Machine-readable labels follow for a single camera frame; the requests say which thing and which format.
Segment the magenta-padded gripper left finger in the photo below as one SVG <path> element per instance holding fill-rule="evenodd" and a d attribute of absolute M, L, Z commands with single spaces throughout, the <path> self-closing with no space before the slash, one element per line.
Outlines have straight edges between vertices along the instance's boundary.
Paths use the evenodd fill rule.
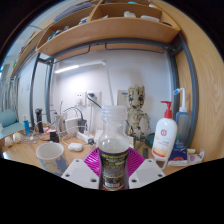
<path fill-rule="evenodd" d="M 92 150 L 83 159 L 74 159 L 62 178 L 84 188 L 98 189 L 101 164 L 98 149 Z"/>

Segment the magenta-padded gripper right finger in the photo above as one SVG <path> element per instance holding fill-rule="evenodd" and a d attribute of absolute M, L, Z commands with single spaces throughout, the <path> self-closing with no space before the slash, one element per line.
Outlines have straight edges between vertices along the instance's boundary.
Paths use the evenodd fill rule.
<path fill-rule="evenodd" d="M 126 161 L 128 188 L 143 187 L 165 176 L 153 159 L 145 159 L 135 149 L 129 149 Z"/>

